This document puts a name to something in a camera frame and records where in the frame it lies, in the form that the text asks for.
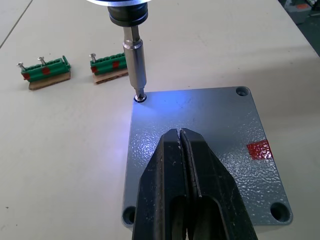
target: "metal shaft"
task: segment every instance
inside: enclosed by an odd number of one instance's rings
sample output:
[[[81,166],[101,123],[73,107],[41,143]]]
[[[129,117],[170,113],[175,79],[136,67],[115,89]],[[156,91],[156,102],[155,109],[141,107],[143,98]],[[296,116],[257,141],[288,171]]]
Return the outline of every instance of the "metal shaft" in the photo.
[[[143,102],[147,84],[143,41],[139,36],[138,26],[124,27],[123,49],[131,86],[135,89],[135,100]]]

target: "mounting hole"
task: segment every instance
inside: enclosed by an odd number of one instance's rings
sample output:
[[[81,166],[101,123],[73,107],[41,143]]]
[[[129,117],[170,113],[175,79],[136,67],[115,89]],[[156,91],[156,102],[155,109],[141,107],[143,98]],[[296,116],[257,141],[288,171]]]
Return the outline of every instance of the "mounting hole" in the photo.
[[[239,96],[247,96],[250,92],[249,88],[245,87],[245,86],[239,86],[236,88],[236,93],[239,95]]]
[[[122,214],[123,221],[128,225],[134,224],[135,212],[136,212],[136,208],[134,206],[127,207]]]
[[[290,212],[288,208],[280,202],[275,202],[272,204],[270,212],[277,221],[282,223],[287,222],[290,218]]]

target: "terminal block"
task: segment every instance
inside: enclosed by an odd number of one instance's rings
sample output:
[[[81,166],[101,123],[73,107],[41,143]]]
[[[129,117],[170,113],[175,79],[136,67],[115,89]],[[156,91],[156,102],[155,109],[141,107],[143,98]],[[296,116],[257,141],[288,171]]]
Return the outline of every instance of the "terminal block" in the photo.
[[[17,64],[21,68],[21,75],[27,80],[30,90],[41,89],[71,78],[71,66],[65,56],[45,62],[43,57],[38,58],[41,64],[24,67],[22,62]]]
[[[104,83],[121,76],[128,75],[127,62],[124,53],[96,59],[96,54],[89,55],[94,83]]]

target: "silver screw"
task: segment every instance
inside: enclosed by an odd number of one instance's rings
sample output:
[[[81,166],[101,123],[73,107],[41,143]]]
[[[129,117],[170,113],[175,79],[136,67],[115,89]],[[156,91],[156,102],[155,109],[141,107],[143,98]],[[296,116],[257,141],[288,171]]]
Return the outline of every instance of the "silver screw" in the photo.
[[[24,67],[23,62],[19,62],[16,66],[17,66],[18,68],[21,68],[23,71],[26,70],[26,68]]]
[[[91,53],[89,55],[90,58],[92,58],[92,62],[95,63],[96,62],[96,54],[95,53]]]
[[[41,62],[41,64],[44,66],[46,65],[46,62],[44,60],[45,58],[43,56],[38,57],[38,60]]]

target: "textured metal surface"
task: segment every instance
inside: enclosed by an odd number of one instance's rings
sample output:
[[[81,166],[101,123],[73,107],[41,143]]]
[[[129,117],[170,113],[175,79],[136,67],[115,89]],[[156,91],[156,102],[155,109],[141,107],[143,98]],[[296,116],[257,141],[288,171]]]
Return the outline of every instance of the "textured metal surface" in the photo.
[[[276,164],[271,157],[253,160],[247,145],[266,140],[251,93],[237,87],[148,92],[143,103],[133,101],[123,209],[136,206],[139,179],[162,134],[188,128],[200,133],[234,177],[254,225],[286,225],[293,214]],[[271,205],[289,211],[276,220]]]

